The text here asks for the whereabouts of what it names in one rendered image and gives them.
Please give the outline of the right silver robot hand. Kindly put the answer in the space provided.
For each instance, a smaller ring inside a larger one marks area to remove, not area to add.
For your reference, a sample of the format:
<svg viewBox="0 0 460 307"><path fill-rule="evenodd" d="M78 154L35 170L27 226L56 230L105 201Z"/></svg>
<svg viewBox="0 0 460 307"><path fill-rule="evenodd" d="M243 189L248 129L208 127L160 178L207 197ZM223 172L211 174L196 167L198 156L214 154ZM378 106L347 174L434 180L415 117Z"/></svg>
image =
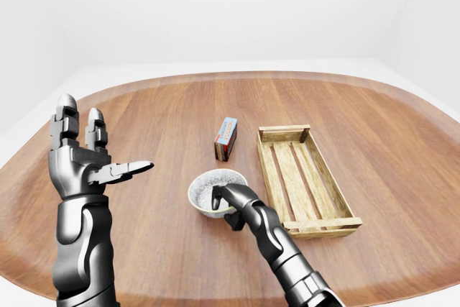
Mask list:
<svg viewBox="0 0 460 307"><path fill-rule="evenodd" d="M249 186L236 183L216 185L211 199L213 210L220 206L221 199L236 209L224 217L233 231L241 231L248 224L257 239L277 241L274 230L280 228L281 223L276 210L267 206Z"/></svg>

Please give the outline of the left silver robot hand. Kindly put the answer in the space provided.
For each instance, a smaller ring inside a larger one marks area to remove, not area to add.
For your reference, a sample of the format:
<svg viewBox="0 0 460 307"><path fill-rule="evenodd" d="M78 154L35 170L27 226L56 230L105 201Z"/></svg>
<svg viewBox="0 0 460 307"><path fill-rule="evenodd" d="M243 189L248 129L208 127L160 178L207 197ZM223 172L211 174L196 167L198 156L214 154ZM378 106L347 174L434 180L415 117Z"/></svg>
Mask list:
<svg viewBox="0 0 460 307"><path fill-rule="evenodd" d="M154 163L141 160L112 163L106 149L108 133L102 112L93 107L88 115L86 146L77 141L79 113L75 99L67 93L57 102L56 113L50 122L52 146L48 165L50 177L61 199L102 194L105 185L129 180L133 175L154 167Z"/></svg>

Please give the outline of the printed food box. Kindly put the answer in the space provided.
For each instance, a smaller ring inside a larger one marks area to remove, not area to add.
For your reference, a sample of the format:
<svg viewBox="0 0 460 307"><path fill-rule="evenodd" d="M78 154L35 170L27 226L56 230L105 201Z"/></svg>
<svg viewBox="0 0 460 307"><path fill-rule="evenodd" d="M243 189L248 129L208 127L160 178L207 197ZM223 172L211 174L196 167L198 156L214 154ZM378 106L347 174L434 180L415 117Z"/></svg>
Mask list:
<svg viewBox="0 0 460 307"><path fill-rule="evenodd" d="M214 140L215 157L227 162L237 137L237 119L226 117Z"/></svg>

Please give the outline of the wooden slat tray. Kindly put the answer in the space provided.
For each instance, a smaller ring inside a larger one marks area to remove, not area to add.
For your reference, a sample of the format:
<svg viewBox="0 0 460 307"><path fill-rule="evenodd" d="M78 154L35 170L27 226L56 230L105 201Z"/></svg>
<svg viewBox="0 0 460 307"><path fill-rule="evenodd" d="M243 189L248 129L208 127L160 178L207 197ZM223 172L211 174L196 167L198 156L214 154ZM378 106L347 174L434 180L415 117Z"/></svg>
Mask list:
<svg viewBox="0 0 460 307"><path fill-rule="evenodd" d="M260 127L257 149L270 205L292 238L344 237L362 225L308 125Z"/></svg>

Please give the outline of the speckled grey bowl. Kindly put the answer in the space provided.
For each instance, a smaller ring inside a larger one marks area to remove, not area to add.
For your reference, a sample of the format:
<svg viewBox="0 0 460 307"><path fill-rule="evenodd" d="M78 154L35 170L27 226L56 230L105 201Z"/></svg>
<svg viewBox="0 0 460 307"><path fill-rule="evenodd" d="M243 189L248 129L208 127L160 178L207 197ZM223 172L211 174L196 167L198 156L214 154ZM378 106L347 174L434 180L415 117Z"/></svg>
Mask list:
<svg viewBox="0 0 460 307"><path fill-rule="evenodd" d="M226 214L232 214L236 209L221 200L219 208L212 209L212 191L215 185L237 183L246 185L246 178L237 171L230 169L214 169L199 175L188 188L188 200L191 205L199 210L204 216L213 219L224 218Z"/></svg>

